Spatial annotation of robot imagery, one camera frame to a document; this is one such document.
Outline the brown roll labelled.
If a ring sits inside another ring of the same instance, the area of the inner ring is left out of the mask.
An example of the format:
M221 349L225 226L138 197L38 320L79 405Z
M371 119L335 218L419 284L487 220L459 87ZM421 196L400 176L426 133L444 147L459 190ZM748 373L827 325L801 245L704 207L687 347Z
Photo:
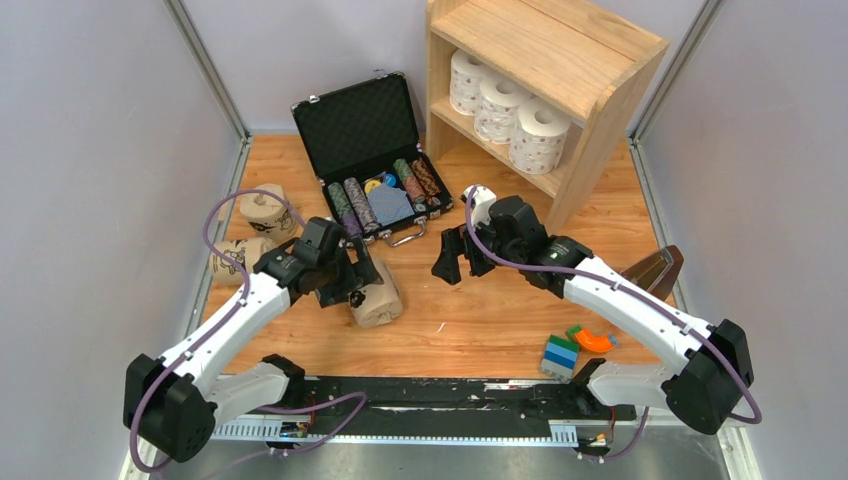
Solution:
M404 312L401 294L388 264L380 258L373 262L381 281L363 286L349 298L354 319L362 328L389 324Z

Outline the floral toilet roll two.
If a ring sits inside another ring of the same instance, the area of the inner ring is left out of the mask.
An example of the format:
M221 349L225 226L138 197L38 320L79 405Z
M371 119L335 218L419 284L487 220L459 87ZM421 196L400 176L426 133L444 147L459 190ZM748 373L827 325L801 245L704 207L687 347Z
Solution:
M550 173L562 157L570 126L568 115L541 98L522 104L516 113L508 150L512 165L530 175Z

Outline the floral toilet roll one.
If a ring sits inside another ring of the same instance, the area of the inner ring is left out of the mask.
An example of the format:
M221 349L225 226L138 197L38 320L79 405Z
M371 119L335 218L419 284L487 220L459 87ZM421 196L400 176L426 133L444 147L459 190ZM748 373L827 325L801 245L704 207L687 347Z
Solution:
M517 110L532 98L532 93L500 74L486 76L479 89L480 102L474 119L476 134L494 144L509 144Z

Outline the floral toilet roll three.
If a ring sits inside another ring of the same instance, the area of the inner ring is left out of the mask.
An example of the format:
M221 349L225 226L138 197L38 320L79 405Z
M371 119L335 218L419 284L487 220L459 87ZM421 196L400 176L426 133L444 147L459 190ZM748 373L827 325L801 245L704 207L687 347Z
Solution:
M474 117L480 105L480 84L493 73L488 65L464 50L457 49L451 57L451 107L461 115Z

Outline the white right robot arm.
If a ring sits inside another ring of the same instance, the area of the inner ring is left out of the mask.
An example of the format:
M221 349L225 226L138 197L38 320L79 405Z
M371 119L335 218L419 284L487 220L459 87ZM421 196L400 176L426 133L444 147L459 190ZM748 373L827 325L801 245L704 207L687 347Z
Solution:
M587 246L550 235L519 196L498 198L482 185L463 194L463 224L442 233L432 273L461 280L459 259L481 277L497 266L517 270L532 286L600 315L653 352L657 365L604 359L583 370L571 390L584 417L619 404L665 408L686 426L713 435L728 419L759 424L763 413L750 387L753 366L744 329L729 319L714 325L649 294Z

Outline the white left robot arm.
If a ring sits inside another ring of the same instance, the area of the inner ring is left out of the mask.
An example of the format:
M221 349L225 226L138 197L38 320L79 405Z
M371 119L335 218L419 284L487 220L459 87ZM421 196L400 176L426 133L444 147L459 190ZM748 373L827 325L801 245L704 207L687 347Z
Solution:
M158 357L141 354L127 367L123 423L133 460L144 472L155 469L141 460L140 440L186 462L216 427L243 414L266 407L302 413L305 372L287 358L268 355L236 375L225 376L223 369L301 297L312 294L326 308L382 279L365 241L320 217L242 273L236 293L197 330Z

